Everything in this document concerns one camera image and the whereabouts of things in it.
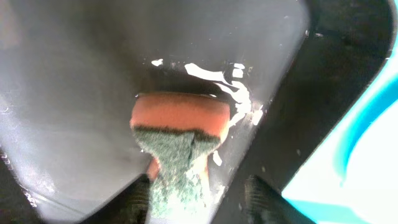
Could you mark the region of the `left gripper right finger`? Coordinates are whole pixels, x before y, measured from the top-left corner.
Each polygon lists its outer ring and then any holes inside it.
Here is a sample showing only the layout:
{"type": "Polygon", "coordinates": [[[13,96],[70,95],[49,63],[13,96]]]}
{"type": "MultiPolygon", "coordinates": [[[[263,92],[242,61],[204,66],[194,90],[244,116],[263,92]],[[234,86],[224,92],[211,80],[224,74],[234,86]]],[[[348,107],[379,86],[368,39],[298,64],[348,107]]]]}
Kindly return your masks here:
{"type": "Polygon", "coordinates": [[[265,180],[250,175],[244,182],[244,202],[223,203],[213,223],[224,224],[311,224],[265,180]]]}

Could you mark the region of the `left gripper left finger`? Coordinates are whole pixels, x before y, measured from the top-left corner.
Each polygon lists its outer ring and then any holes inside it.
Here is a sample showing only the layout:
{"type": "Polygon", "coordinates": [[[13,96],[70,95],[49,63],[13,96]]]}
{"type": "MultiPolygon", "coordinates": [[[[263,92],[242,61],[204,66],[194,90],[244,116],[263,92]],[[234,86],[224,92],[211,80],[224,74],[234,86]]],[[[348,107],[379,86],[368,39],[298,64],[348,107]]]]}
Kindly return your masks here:
{"type": "Polygon", "coordinates": [[[149,209],[149,190],[150,179],[142,174],[81,224],[145,224],[149,209]]]}

